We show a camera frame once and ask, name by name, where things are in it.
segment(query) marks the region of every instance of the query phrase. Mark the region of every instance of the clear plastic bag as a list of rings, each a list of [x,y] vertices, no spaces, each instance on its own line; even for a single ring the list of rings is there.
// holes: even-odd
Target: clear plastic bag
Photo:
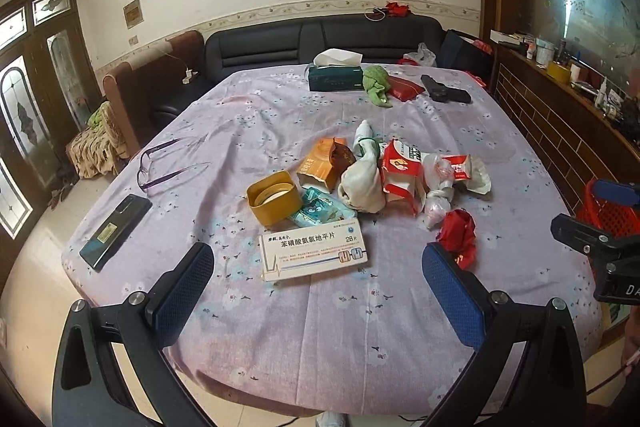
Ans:
[[[435,61],[436,55],[428,49],[427,45],[424,42],[421,42],[418,45],[418,51],[415,53],[405,53],[404,58],[408,58],[410,60],[414,60],[418,62],[421,66],[431,68]]]
[[[429,186],[424,204],[426,225],[429,229],[440,223],[451,210],[455,172],[451,162],[439,154],[428,154],[422,160],[424,180]]]

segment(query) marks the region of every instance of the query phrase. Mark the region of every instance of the glasses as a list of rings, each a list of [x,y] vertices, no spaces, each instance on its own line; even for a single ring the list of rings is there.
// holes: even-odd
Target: glasses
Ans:
[[[136,181],[138,182],[138,187],[140,188],[140,190],[144,192],[148,188],[155,187],[156,185],[159,185],[165,181],[168,181],[171,178],[175,178],[178,174],[181,174],[182,172],[185,172],[194,167],[198,167],[200,165],[206,165],[209,163],[209,162],[205,162],[205,163],[196,163],[194,165],[189,165],[188,167],[179,169],[169,174],[165,174],[164,176],[160,176],[155,180],[149,181],[148,178],[149,178],[149,172],[151,170],[151,155],[154,152],[158,152],[159,150],[166,149],[167,147],[172,146],[176,142],[179,142],[185,139],[187,138],[174,138],[173,140],[169,140],[168,142],[161,143],[160,145],[156,145],[155,147],[151,147],[142,152],[142,154],[140,155],[140,167],[138,168],[138,174],[136,176]]]

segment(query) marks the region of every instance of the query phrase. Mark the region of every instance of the picture frame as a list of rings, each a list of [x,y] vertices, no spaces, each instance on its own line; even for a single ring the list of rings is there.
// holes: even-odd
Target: picture frame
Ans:
[[[127,29],[132,29],[133,26],[144,22],[142,16],[142,8],[140,7],[140,0],[134,0],[124,7],[124,20],[127,23]]]

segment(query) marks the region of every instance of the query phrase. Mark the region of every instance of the bottle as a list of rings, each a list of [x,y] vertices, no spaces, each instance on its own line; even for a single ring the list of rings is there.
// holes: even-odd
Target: bottle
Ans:
[[[598,95],[596,96],[595,106],[598,109],[602,108],[606,100],[607,100],[607,77],[605,76],[602,79],[602,83],[600,84],[600,89],[598,90]]]
[[[562,62],[562,54],[564,54],[565,49],[566,49],[566,39],[560,39],[560,45],[558,46],[558,51],[556,55],[556,62],[558,62],[559,64],[562,64],[563,66],[564,66],[564,63]]]

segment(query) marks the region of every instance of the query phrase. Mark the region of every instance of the red plastic bag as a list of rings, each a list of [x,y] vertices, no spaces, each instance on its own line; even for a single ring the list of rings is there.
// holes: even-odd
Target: red plastic bag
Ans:
[[[411,13],[408,4],[398,4],[397,2],[386,3],[386,12],[390,17],[406,17]]]
[[[436,240],[466,270],[476,260],[476,224],[471,214],[456,209],[447,212]]]

